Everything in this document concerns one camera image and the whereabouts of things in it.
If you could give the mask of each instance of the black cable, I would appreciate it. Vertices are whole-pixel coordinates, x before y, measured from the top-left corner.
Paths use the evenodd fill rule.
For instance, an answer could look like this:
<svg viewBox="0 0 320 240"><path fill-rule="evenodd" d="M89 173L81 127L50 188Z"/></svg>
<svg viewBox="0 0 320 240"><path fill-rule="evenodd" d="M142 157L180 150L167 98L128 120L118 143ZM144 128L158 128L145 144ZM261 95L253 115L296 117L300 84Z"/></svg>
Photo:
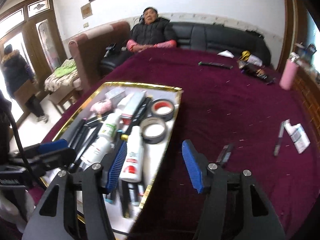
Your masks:
<svg viewBox="0 0 320 240"><path fill-rule="evenodd" d="M13 130L13 134L14 134L14 137L15 137L16 142L17 142L18 150L19 150L19 152L20 152L20 154L21 154L21 158L22 158L22 160L23 160L23 162L24 162L24 164L25 164L28 172L30 173L31 177L35 180L35 182L36 182L41 188L43 188L44 190L46 190L47 187L43 184L43 182L42 182L39 178L37 178L37 177L35 176L35 174L33 173L33 170L32 170L32 168L31 168L30 164L28 163L27 158L26 158L25 155L24 155L23 147L22 147L22 144L21 144L21 141L20 141L20 137L19 137L19 133L18 133L17 124L16 124L16 122L15 122L15 120L14 120L12 114L11 114L10 109L8 109L7 107L4 107L4 111L5 111L8 119L9 119L9 121L10 121L10 123L11 123L12 130Z"/></svg>

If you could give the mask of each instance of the white floor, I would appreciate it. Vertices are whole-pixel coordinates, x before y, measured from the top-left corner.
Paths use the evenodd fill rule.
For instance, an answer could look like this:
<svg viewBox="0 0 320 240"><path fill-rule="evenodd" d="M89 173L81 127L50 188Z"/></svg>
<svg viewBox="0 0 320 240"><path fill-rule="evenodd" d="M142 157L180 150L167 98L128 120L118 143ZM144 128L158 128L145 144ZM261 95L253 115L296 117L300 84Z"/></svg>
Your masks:
<svg viewBox="0 0 320 240"><path fill-rule="evenodd" d="M31 146L37 143L40 143L51 128L59 121L61 115L54 108L53 104L48 100L46 96L41 101L41 106L45 114L49 115L49 121L44 123L43 121L37 122L36 116L30 114L22 125L19 127L19 137L23 147ZM70 103L65 103L64 107L67 109L70 106ZM13 137L10 141L10 151L17 150L17 143Z"/></svg>

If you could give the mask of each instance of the wooden chair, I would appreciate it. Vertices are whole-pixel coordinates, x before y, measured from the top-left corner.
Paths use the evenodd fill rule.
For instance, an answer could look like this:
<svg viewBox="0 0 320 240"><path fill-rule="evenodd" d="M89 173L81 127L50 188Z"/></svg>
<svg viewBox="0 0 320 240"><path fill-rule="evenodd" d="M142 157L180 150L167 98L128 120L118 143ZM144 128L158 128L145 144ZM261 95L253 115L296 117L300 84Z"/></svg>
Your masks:
<svg viewBox="0 0 320 240"><path fill-rule="evenodd" d="M71 98L77 98L77 92L74 87L71 86L61 86L55 92L53 92L49 96L49 100L53 103L54 107L57 111L62 115L63 113L60 111L58 106L62 109L63 112L66 111L64 108L64 104L68 101L71 105L73 104Z"/></svg>

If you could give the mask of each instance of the tray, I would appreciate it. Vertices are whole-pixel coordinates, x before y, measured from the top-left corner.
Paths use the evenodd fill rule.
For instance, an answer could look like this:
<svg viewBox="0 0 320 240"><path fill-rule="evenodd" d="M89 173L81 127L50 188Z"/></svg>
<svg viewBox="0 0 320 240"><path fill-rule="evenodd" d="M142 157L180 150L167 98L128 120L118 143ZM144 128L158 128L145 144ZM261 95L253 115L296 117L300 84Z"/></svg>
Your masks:
<svg viewBox="0 0 320 240"><path fill-rule="evenodd" d="M152 189L153 182L156 179L158 170L164 158L164 154L169 145L172 130L177 118L183 90L177 87L145 83L106 82L101 87L99 87L94 93L92 93L92 95L79 107L79 109L77 109L77 111L63 125L63 127L56 134L52 141L58 140L60 138L66 139L67 141L70 140L70 138L72 137L72 131L74 130L74 127L77 125L77 123L83 118L92 117L92 114L90 113L91 106L94 103L104 99L106 92L118 86L124 87L126 94L146 90L147 95L151 95L153 97L152 100L168 99L172 101L175 106L173 119L171 121L166 122L168 133L165 139L156 145L149 145L144 143L143 176L145 179L146 190L140 201L139 206L131 205L132 216L126 218L122 217L122 209L118 193L116 196L115 204L105 202L111 226L113 230L117 232L115 233L116 238L120 240L126 239L126 235L130 232L135 221L138 219L140 212L145 206L145 203L148 199L148 195ZM45 184L50 183L59 171L60 169L55 169L53 171L48 172L46 176L42 178L42 180L45 182ZM77 192L77 209L81 214L83 214L81 192ZM78 215L78 218L79 220L85 223L84 218L81 215Z"/></svg>

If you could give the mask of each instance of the small box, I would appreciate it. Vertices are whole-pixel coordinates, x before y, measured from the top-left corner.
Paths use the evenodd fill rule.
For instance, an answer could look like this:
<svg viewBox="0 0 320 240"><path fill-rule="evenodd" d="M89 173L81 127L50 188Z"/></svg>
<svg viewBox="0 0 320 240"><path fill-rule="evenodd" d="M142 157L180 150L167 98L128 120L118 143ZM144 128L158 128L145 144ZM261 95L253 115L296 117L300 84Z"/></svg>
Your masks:
<svg viewBox="0 0 320 240"><path fill-rule="evenodd" d="M130 98L120 116L125 125L130 124L132 116L145 98L146 91L134 93Z"/></svg>
<svg viewBox="0 0 320 240"><path fill-rule="evenodd" d="M116 108L119 102L125 98L125 90L122 87L116 87L107 92L106 97L110 99L113 108Z"/></svg>
<svg viewBox="0 0 320 240"><path fill-rule="evenodd" d="M304 150L307 149L307 147L309 146L310 141L301 123L291 125L290 120L288 119L284 123L284 128L290 135L298 153L303 153Z"/></svg>

